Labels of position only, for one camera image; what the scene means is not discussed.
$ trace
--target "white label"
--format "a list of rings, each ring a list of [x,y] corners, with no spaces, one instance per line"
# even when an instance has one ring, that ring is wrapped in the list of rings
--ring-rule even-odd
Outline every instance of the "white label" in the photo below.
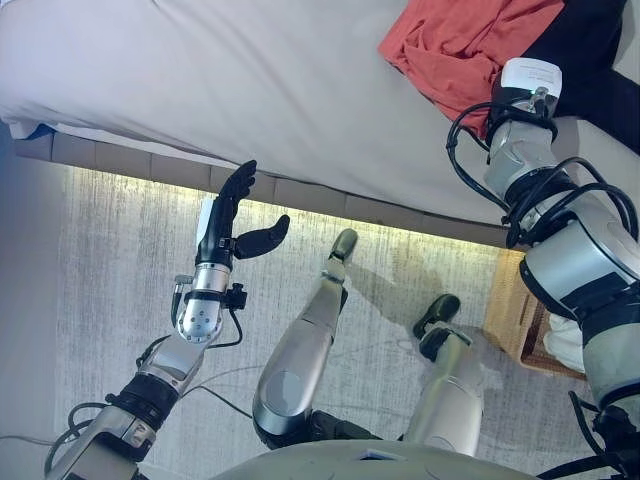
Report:
[[[512,58],[502,70],[500,86],[522,88],[531,93],[539,87],[545,87],[549,95],[560,98],[562,71],[553,63],[535,58]]]

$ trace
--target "white cloth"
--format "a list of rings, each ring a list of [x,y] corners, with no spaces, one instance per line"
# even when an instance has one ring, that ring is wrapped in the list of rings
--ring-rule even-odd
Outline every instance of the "white cloth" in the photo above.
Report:
[[[542,339],[544,348],[565,367],[584,373],[582,331],[575,320],[551,314],[551,330]]]

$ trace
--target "gray carpet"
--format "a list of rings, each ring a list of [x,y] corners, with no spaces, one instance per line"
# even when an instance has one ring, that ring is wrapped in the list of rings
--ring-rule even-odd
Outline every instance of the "gray carpet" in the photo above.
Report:
[[[76,403],[117,393],[145,346],[169,332],[172,279],[192,273],[203,195],[68,169],[58,258],[58,431]],[[280,248],[235,264],[233,281],[249,292],[239,312],[245,341],[207,354],[199,381],[250,409],[262,366],[303,306],[333,239],[351,227],[360,241],[350,296],[318,408],[384,438],[401,434],[430,368],[407,328],[451,292],[462,301],[455,321],[476,341],[486,375],[478,457],[535,474],[589,454],[566,395],[574,389],[588,397],[586,385],[518,367],[479,333],[497,249],[252,202],[241,204],[235,232],[270,225],[284,212],[292,221]],[[225,328],[223,338],[233,333]],[[250,421],[198,391],[176,406],[145,471],[156,479],[203,479],[264,451]]]

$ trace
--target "black cable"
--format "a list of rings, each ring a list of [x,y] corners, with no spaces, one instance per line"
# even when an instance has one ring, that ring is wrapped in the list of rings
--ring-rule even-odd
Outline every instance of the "black cable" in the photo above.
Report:
[[[149,358],[149,355],[151,355],[151,352],[153,352],[153,349],[156,347],[156,345],[164,342],[170,336],[171,335],[165,335],[164,337],[156,338],[153,342],[151,342],[151,344],[145,349],[145,351],[142,352],[142,355],[136,358],[136,367],[140,368],[145,360]]]
[[[596,442],[596,439],[593,438],[591,431],[589,430],[589,426],[587,425],[587,420],[584,418],[584,412],[582,411],[582,407],[585,406],[588,410],[599,413],[597,407],[591,405],[590,403],[585,402],[581,398],[578,397],[576,392],[571,390],[569,392],[569,398],[571,399],[571,406],[573,407],[573,411],[576,414],[576,420],[578,421],[578,427],[580,428],[580,432],[582,436],[587,441],[593,453],[598,455],[605,462],[605,465],[610,466],[611,468],[617,470],[618,472],[622,472],[620,466],[615,462],[615,459],[608,455],[602,447]]]
[[[245,412],[244,410],[242,410],[240,407],[237,407],[236,405],[234,405],[231,401],[227,400],[226,398],[224,398],[222,395],[220,395],[219,393],[214,392],[213,390],[211,390],[208,387],[205,387],[204,385],[198,385],[196,387],[190,388],[189,390],[187,390],[181,398],[186,397],[187,395],[189,395],[191,392],[195,391],[195,390],[205,390],[206,392],[210,393],[211,395],[213,395],[214,397],[216,397],[218,400],[220,400],[221,402],[224,402],[226,405],[228,405],[229,407],[233,408],[236,412],[244,415],[245,417],[247,417],[248,419],[253,419],[253,416],[251,416],[251,414]]]
[[[569,164],[572,163],[576,163],[581,165],[582,167],[584,167],[587,171],[589,171],[589,173],[593,176],[593,178],[601,185],[608,185],[607,182],[605,181],[605,179],[602,177],[602,175],[600,175],[600,173],[595,169],[595,167],[589,163],[587,160],[585,160],[584,158],[581,157],[570,157],[567,158],[566,160],[563,160],[562,162],[560,162],[558,165],[556,165],[553,169],[551,169],[549,175],[547,176],[547,178],[539,183],[538,185],[536,185],[535,188],[533,188],[528,194],[527,196],[521,201],[518,202],[518,204],[514,205],[511,210],[507,213],[507,215],[505,217],[503,217],[503,223],[510,223],[511,226],[513,228],[518,228],[519,227],[517,225],[519,225],[520,221],[522,220],[522,218],[524,217],[524,215],[531,210],[531,208],[533,208],[535,205],[534,200],[535,197],[542,191],[542,189],[553,179],[555,178],[557,175],[559,175],[562,172],[562,169],[564,167],[566,167]],[[632,236],[634,235],[634,231],[632,228],[632,222],[633,220],[631,219],[631,217],[635,217],[635,215],[632,214],[632,212],[627,211],[627,208],[625,206],[625,204],[620,200],[620,198],[618,198],[617,194],[612,193],[612,192],[607,192],[607,195],[609,196],[609,198],[611,199],[611,201],[613,202],[613,204],[615,205],[618,214],[620,216],[620,221],[622,222],[622,226],[624,227],[625,230],[627,230]]]
[[[91,422],[93,422],[93,420],[85,420],[84,422],[80,422],[79,424],[75,425],[75,428],[70,428],[57,438],[57,440],[49,449],[49,454],[44,461],[45,477],[49,474],[51,468],[53,467],[53,459],[56,456],[56,452],[58,451],[58,449],[67,441],[70,436],[74,435],[74,433],[78,430],[88,427],[89,425],[91,425]]]
[[[69,425],[69,430],[73,431],[73,436],[76,437],[76,438],[80,437],[80,432],[78,431],[78,425],[76,424],[75,418],[74,418],[76,413],[78,413],[80,410],[84,410],[86,408],[103,409],[106,406],[107,406],[106,403],[85,402],[85,403],[79,403],[78,405],[73,407],[71,409],[71,411],[69,412],[69,415],[67,416],[67,424]]]
[[[555,478],[568,477],[570,475],[576,475],[582,472],[588,472],[595,470],[596,468],[607,467],[609,464],[600,456],[594,455],[591,457],[581,458],[580,460],[573,460],[559,465],[551,470],[547,470],[541,473],[537,477],[543,480],[552,480]]]
[[[503,202],[501,199],[499,199],[497,196],[495,196],[493,193],[491,193],[489,190],[487,190],[482,185],[480,185],[473,177],[471,177],[471,175],[469,175],[464,170],[464,168],[462,168],[462,166],[456,160],[455,150],[456,150],[456,147],[458,146],[458,135],[460,134],[460,131],[462,131],[464,127],[464,125],[463,126],[460,125],[462,120],[464,120],[464,118],[472,112],[475,112],[477,110],[483,110],[486,108],[492,108],[492,107],[500,108],[502,110],[508,110],[511,112],[518,113],[520,115],[525,113],[522,109],[514,107],[513,105],[503,104],[499,102],[482,102],[482,103],[478,103],[477,105],[472,105],[471,107],[463,110],[460,113],[460,115],[458,115],[458,118],[456,118],[451,124],[451,128],[449,129],[449,134],[447,135],[446,150],[449,156],[449,160],[451,161],[451,165],[453,166],[454,171],[460,177],[460,179],[469,188],[479,193],[490,202],[495,203],[502,210],[507,212],[509,210],[509,206],[505,202]]]
[[[460,127],[460,130],[467,132],[469,136],[473,139],[473,141],[476,142],[476,144],[485,152],[488,152],[490,150],[489,146],[486,143],[484,143],[482,140],[480,140],[480,138],[475,134],[475,132],[471,130],[469,127],[467,127],[466,125],[462,125]]]
[[[576,414],[578,427],[580,427],[582,436],[591,447],[591,450],[593,450],[593,453],[600,457],[604,456],[604,450],[602,449],[602,447],[600,447],[600,445],[598,445],[598,442],[596,442],[596,439],[593,438],[593,435],[589,431],[589,426],[587,425],[587,420],[584,418],[584,413],[582,412],[578,395],[576,395],[576,392],[572,390],[569,392],[569,398],[571,399],[571,405],[573,406],[573,411]]]
[[[236,313],[235,310],[233,309],[229,309],[229,315],[231,315],[231,318],[233,320],[233,323],[236,326],[236,330],[238,331],[238,338],[236,340],[234,340],[233,342],[228,342],[228,343],[216,343],[215,345],[209,345],[207,347],[207,349],[209,348],[223,348],[223,347],[233,347],[235,345],[239,345],[240,342],[242,342],[242,339],[244,338],[243,333],[242,333],[242,327],[240,326],[240,322],[238,321],[238,317],[236,317]]]
[[[601,184],[601,183],[588,183],[586,185],[582,185],[581,187],[576,188],[566,197],[560,199],[556,204],[553,205],[549,210],[547,210],[542,217],[536,222],[533,229],[527,233],[525,237],[523,237],[523,241],[525,243],[529,243],[531,240],[535,240],[538,238],[540,230],[547,226],[547,224],[552,221],[556,215],[564,209],[569,203],[575,201],[581,195],[584,195],[587,192],[592,191],[603,191],[616,195],[624,204],[627,209],[629,215],[629,234],[637,241],[638,240],[638,217],[636,215],[636,209],[633,205],[631,199],[620,190],[618,187],[614,187],[609,184]]]

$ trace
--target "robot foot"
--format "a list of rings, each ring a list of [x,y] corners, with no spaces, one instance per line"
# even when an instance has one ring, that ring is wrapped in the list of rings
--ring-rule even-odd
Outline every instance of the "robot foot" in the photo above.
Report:
[[[357,242],[358,233],[355,230],[350,228],[343,230],[336,238],[336,241],[333,242],[329,258],[337,258],[342,263],[346,263],[351,257]]]
[[[450,322],[455,314],[458,313],[459,309],[460,300],[458,297],[450,293],[440,295],[431,304],[427,313],[425,313],[424,316],[415,323],[413,326],[413,335],[418,340],[422,340],[427,333],[427,329],[430,324],[434,324],[436,322]]]

